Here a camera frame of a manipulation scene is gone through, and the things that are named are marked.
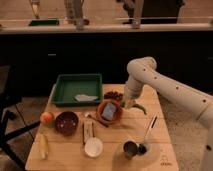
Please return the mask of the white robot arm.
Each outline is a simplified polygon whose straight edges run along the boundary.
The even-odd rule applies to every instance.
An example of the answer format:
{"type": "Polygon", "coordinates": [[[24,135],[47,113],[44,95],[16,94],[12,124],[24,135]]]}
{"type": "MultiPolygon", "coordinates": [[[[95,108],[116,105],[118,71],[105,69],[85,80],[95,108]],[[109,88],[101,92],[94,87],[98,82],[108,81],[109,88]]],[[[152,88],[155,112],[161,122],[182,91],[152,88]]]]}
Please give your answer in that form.
{"type": "Polygon", "coordinates": [[[156,68],[153,57],[131,60],[127,64],[129,77],[124,86],[124,99],[134,101],[139,98],[147,84],[170,102],[193,114],[208,130],[201,171],[213,171],[213,96],[166,77],[156,68]]]}

